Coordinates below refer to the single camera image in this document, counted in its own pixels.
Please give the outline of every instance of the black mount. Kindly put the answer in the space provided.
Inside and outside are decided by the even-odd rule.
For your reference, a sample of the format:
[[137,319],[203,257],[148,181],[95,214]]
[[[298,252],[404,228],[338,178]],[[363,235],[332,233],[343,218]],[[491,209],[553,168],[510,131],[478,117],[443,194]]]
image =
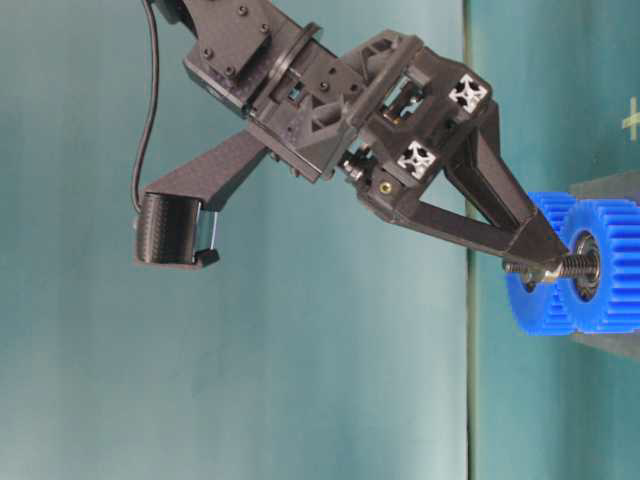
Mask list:
[[[219,212],[268,151],[312,183],[340,168],[386,222],[535,269],[568,253],[502,161],[491,86],[465,65],[391,30],[338,58],[269,0],[155,3],[196,37],[191,78],[248,127],[146,187],[140,262],[217,260],[196,247],[200,212]],[[420,200],[441,172],[486,223]]]

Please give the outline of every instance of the teal backdrop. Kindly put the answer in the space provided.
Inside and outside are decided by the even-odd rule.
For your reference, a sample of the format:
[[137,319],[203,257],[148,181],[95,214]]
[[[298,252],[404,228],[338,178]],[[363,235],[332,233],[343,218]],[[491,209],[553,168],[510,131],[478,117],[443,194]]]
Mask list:
[[[460,1],[276,3],[336,53],[389,27],[462,58]],[[242,128],[159,23],[144,181]],[[463,249],[265,161],[221,216],[220,264],[134,267],[139,2],[4,2],[0,62],[0,478],[466,478]]]
[[[494,87],[502,153],[529,191],[637,170],[622,119],[640,98],[640,2],[469,0],[468,56]],[[531,338],[500,264],[472,259],[473,478],[636,480],[640,368],[568,338]]]

